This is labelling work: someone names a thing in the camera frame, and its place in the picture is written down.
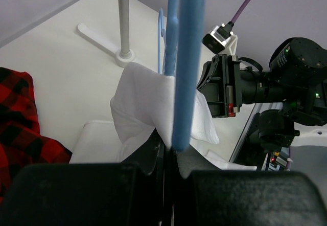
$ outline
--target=black mount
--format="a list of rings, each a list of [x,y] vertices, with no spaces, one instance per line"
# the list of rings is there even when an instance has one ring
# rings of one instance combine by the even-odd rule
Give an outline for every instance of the black mount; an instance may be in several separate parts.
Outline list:
[[[167,150],[154,130],[119,164],[22,169],[3,200],[0,225],[168,226],[172,215],[176,226],[327,223],[322,199],[305,176],[221,171],[191,146],[183,153]]]
[[[299,135],[300,132],[294,130],[294,122],[281,115],[280,110],[270,109],[257,113],[235,163],[257,166],[258,170],[261,170],[267,153],[280,153],[282,147],[290,147],[294,137]],[[281,169],[285,169],[286,165],[282,163]]]

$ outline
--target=blue plastic hanger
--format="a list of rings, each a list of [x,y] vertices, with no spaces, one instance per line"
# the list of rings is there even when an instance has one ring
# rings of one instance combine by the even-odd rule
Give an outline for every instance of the blue plastic hanger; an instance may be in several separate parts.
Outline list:
[[[161,38],[163,38],[163,42],[166,48],[166,31],[164,29],[164,14],[162,9],[159,10],[158,17],[158,73],[161,74]]]
[[[168,0],[167,27],[166,27],[166,49],[163,65],[163,74],[175,75],[175,64],[178,43],[178,0]]]
[[[172,136],[172,147],[176,151],[185,151],[189,147],[190,142],[195,90],[201,54],[204,9],[205,0],[180,0],[174,127]],[[168,47],[168,34],[171,33],[169,26],[167,26],[166,33]],[[168,52],[166,49],[166,63],[168,62]]]

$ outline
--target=black cable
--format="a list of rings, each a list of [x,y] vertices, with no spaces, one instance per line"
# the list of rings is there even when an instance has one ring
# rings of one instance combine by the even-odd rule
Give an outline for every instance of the black cable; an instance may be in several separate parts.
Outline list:
[[[268,171],[268,169],[269,169],[270,158],[271,158],[271,153],[267,153],[267,161],[266,161],[265,171]]]
[[[251,58],[240,57],[239,60],[240,60],[240,61],[245,61],[245,62],[251,64],[251,65],[254,66],[256,69],[258,69],[259,72],[262,72],[262,71],[263,71],[262,66],[261,66],[258,62],[256,62],[255,60],[253,60],[253,59],[251,59]]]

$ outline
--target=white fabric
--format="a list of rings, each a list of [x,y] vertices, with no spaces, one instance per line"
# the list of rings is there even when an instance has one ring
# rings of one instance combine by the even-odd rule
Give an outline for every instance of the white fabric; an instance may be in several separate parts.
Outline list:
[[[242,166],[235,163],[228,162],[220,157],[215,152],[209,150],[208,153],[204,156],[208,161],[210,161],[215,166],[219,167],[222,170],[250,170],[256,171],[256,166]]]
[[[138,149],[157,129],[164,144],[171,147],[174,118],[175,77],[158,74],[137,63],[122,73],[111,113],[123,143],[119,161]],[[196,91],[191,138],[218,144],[219,138],[205,97]]]
[[[69,163],[113,163],[121,147],[112,121],[89,121],[83,127]]]
[[[224,160],[208,149],[209,145],[204,141],[192,139],[190,144],[209,162],[222,170],[256,169],[256,167],[241,166]],[[122,147],[112,121],[89,121],[84,125],[69,163],[114,163],[119,159]]]

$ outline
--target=white mounting bracket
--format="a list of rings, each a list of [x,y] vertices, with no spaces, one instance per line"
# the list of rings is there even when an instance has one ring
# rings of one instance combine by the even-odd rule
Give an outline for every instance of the white mounting bracket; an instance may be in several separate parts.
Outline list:
[[[292,147],[299,146],[321,146],[327,147],[327,125],[325,126],[304,126],[295,123],[294,129],[300,131],[300,136],[295,137]]]
[[[228,43],[226,48],[223,51],[221,51],[219,54],[221,54],[221,55],[226,54],[226,55],[230,55],[230,56],[236,55],[237,40],[238,40],[238,37],[235,34],[233,34],[230,37],[230,42]]]

